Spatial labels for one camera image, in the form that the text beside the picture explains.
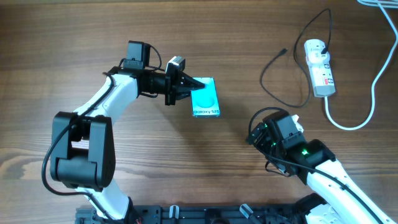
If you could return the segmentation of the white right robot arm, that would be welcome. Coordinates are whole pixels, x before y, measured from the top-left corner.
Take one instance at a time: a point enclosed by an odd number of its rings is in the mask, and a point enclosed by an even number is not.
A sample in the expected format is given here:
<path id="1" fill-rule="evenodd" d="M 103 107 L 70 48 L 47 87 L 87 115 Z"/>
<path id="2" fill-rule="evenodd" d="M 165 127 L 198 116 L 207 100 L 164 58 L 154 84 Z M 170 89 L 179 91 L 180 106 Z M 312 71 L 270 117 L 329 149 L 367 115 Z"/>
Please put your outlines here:
<path id="1" fill-rule="evenodd" d="M 282 108 L 248 124 L 247 143 L 263 154 L 277 174 L 298 177 L 313 193 L 295 204 L 301 223 L 393 223 L 349 177 L 320 140 L 307 141 L 299 116 Z"/>

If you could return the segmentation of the teal screen smartphone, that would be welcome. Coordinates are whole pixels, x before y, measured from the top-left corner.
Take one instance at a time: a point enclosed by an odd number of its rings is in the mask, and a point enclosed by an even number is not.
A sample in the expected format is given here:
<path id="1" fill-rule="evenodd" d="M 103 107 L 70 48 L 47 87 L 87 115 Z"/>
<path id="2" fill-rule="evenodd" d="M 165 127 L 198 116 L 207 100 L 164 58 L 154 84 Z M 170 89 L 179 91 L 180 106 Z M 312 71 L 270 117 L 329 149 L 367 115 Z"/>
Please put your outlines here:
<path id="1" fill-rule="evenodd" d="M 191 92 L 192 115 L 196 118 L 211 118 L 221 115 L 215 80 L 213 77 L 195 78 L 205 87 Z"/>

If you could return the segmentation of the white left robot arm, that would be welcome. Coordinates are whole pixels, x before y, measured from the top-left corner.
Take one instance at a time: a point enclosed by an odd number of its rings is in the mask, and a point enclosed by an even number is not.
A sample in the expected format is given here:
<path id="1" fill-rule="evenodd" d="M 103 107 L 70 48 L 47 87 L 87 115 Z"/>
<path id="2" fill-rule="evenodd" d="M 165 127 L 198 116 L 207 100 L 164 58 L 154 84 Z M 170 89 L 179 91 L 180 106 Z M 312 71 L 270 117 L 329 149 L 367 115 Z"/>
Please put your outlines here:
<path id="1" fill-rule="evenodd" d="M 41 176 L 45 188 L 55 195 L 47 180 L 69 188 L 68 196 L 85 196 L 102 223 L 142 223 L 132 199 L 113 178 L 116 168 L 113 125 L 139 96 L 165 96 L 165 105 L 190 96 L 205 84 L 184 73 L 185 59 L 174 56 L 166 69 L 149 65 L 154 47 L 129 41 L 127 55 L 105 73 L 106 82 L 83 106 L 58 112 L 52 124 L 52 143 L 45 155 Z"/>

